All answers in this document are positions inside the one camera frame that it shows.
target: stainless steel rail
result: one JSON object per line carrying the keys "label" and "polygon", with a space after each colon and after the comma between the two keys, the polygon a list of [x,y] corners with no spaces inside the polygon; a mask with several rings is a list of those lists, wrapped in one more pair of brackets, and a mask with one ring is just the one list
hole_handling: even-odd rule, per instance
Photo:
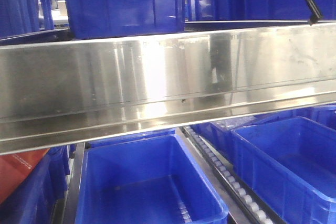
{"label": "stainless steel rail", "polygon": [[0,153],[336,101],[336,24],[0,47]]}
{"label": "stainless steel rail", "polygon": [[64,204],[64,211],[59,218],[62,224],[74,224],[79,198],[80,181],[82,177],[82,166],[84,159],[85,144],[76,146],[75,160],[71,172],[69,190]]}

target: red object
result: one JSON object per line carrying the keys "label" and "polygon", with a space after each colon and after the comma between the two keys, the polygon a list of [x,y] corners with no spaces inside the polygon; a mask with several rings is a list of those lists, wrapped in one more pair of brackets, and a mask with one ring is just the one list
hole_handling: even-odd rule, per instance
{"label": "red object", "polygon": [[48,150],[0,156],[0,204],[28,177]]}

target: black cable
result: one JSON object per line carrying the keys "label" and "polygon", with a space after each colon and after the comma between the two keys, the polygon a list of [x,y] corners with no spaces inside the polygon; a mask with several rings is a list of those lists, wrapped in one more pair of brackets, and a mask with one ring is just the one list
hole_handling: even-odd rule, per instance
{"label": "black cable", "polygon": [[308,8],[311,11],[311,16],[308,20],[308,23],[310,25],[315,24],[317,23],[317,21],[323,18],[323,14],[314,0],[305,0],[305,1],[307,3]]}

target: stainless steel beam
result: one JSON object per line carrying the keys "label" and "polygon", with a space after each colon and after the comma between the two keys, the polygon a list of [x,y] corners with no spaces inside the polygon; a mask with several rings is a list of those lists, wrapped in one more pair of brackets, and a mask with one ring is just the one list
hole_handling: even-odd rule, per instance
{"label": "stainless steel beam", "polygon": [[0,153],[336,101],[336,24],[0,47]]}

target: plastic bin rim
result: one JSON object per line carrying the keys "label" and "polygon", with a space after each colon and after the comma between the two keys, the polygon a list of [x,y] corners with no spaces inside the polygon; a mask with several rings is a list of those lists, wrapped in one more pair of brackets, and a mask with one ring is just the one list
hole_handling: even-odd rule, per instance
{"label": "plastic bin rim", "polygon": [[176,128],[154,130],[154,131],[126,134],[126,135],[120,135],[120,136],[114,136],[114,137],[106,137],[106,138],[103,138],[103,139],[94,140],[90,143],[101,143],[101,142],[113,141],[113,140],[125,140],[125,142],[130,142],[130,141],[135,141],[135,140],[149,139],[149,138],[152,138],[152,137],[159,137],[159,136],[156,135],[158,133],[162,133],[162,135],[160,135],[160,136],[174,135],[175,131],[176,131]]}
{"label": "plastic bin rim", "polygon": [[336,105],[320,105],[311,107],[314,111],[336,110]]}
{"label": "plastic bin rim", "polygon": [[[213,197],[217,200],[218,205],[221,209],[221,211],[219,213],[217,213],[216,215],[213,215],[212,217],[208,217],[208,218],[204,218],[201,220],[195,220],[192,221],[191,223],[199,223],[199,222],[204,222],[204,221],[216,221],[216,220],[221,220],[223,219],[223,217],[228,216],[229,210],[227,205],[224,203],[224,201],[222,200],[222,198],[219,196],[218,192],[215,190],[215,188],[212,186],[211,182],[208,180],[208,178],[206,177],[206,175],[204,174],[203,170],[201,169],[201,167],[199,166],[199,164],[196,162],[196,160],[193,158],[192,154],[189,152],[189,150],[187,149],[186,145],[183,143],[183,141],[181,140],[181,138],[177,135],[177,134],[168,134],[168,135],[163,135],[163,136],[156,136],[153,138],[149,138],[149,139],[142,139],[142,141],[150,141],[150,140],[154,140],[155,138],[162,138],[162,137],[173,137],[175,138],[175,140],[177,141],[178,145],[181,147],[181,149],[183,150],[183,152],[185,153],[185,155],[187,156],[188,160],[190,161],[190,163],[192,164],[192,166],[194,167],[194,169],[196,170],[196,172],[199,174],[200,179],[202,181],[204,181],[205,186],[209,189],[210,193],[213,195]],[[119,144],[128,144],[128,143],[133,143],[133,142],[137,142],[137,141],[129,141],[129,142],[123,142],[123,143],[118,143],[116,145]],[[91,152],[97,152],[99,150],[101,150],[102,148],[112,148],[115,145],[106,145],[106,146],[100,146],[97,148],[92,148],[92,149],[88,149],[87,151],[85,151],[84,153],[84,159],[83,159],[83,167],[82,167],[82,174],[84,174],[86,172],[86,170],[88,169],[88,158],[89,158],[89,154]],[[85,188],[85,184],[86,184],[86,177],[84,179],[81,180],[81,187]],[[84,190],[80,191],[80,195],[79,197],[82,198],[84,195]],[[80,211],[79,208],[77,208],[77,212],[76,212],[76,218],[80,215]]]}
{"label": "plastic bin rim", "polygon": [[[139,136],[137,136],[137,134],[134,134],[134,136],[130,135],[130,137],[128,137],[128,138],[127,138],[128,135],[111,137],[111,138],[114,138],[114,140],[110,140],[111,142],[109,144],[98,145],[98,146],[95,146],[95,147],[91,147],[89,150],[91,151],[92,149],[107,147],[107,146],[110,146],[110,145],[127,144],[127,143],[151,140],[153,138],[168,137],[168,136],[174,136],[175,135],[175,129],[162,130],[161,132],[166,133],[166,134],[156,135],[154,132],[150,132],[149,134],[144,134],[144,135],[139,135]],[[93,142],[102,143],[102,142],[104,142],[108,139],[111,139],[111,138],[103,138],[103,139],[100,139],[100,140],[95,140]]]}
{"label": "plastic bin rim", "polygon": [[64,146],[57,146],[57,147],[52,147],[50,148],[50,150],[47,152],[47,155],[53,157],[53,156],[58,156],[60,154],[63,154],[65,148],[67,146],[64,145]]}
{"label": "plastic bin rim", "polygon": [[[310,119],[302,118],[300,116],[297,116],[295,118],[285,119],[285,120],[282,120],[282,121],[289,121],[289,120],[295,120],[295,119],[296,120],[297,119],[303,119],[305,121],[310,121],[311,123],[318,124],[319,126],[327,128],[328,130],[331,130],[331,131],[333,131],[333,132],[336,133],[336,131],[333,130],[333,129],[330,129],[330,128],[328,128],[328,127],[326,127],[326,126],[324,126],[322,124],[319,124],[317,122],[314,122],[314,121],[312,121]],[[260,127],[260,125],[244,126],[244,127],[239,128],[239,129],[232,130],[232,133],[234,135],[236,135],[238,138],[240,138],[245,144],[247,144],[247,146],[249,148],[251,148],[254,151],[257,151],[258,155],[261,155],[262,157],[265,157],[265,158],[267,157],[268,162],[270,162],[273,165],[275,165],[282,173],[286,173],[286,174],[288,174],[290,176],[293,176],[296,180],[299,181],[299,183],[301,184],[301,186],[308,187],[311,190],[312,193],[316,194],[321,199],[327,200],[328,202],[336,202],[336,197],[332,198],[332,197],[329,197],[329,196],[325,195],[324,193],[322,193],[321,191],[319,191],[318,189],[316,189],[315,187],[313,187],[312,185],[310,185],[308,182],[306,182],[304,179],[302,179],[301,177],[299,177],[298,175],[296,175],[290,169],[288,169],[285,166],[281,165],[278,161],[276,161],[274,158],[272,158],[271,156],[269,156],[268,154],[266,154],[264,151],[262,151],[261,149],[259,149],[258,147],[256,147],[254,144],[250,143],[246,138],[244,138],[243,136],[241,136],[237,132],[237,131],[240,131],[240,130],[243,130],[243,129],[247,129],[247,128],[250,128],[250,127]]]}
{"label": "plastic bin rim", "polygon": [[224,130],[224,131],[233,131],[233,130],[235,130],[235,129],[239,129],[239,128],[242,128],[242,127],[254,126],[253,123],[255,123],[255,122],[259,122],[259,121],[260,121],[260,119],[258,119],[258,118],[254,118],[253,120],[251,120],[251,121],[249,121],[249,122],[243,123],[242,125],[239,125],[239,126],[235,126],[235,127],[231,128],[231,129],[226,129],[226,128],[224,128],[224,127],[221,127],[219,124],[216,123],[216,121],[215,121],[215,122],[210,122],[210,124],[211,124],[213,127],[217,128],[217,129],[219,129],[219,130],[221,130],[221,131],[223,131],[223,130]]}

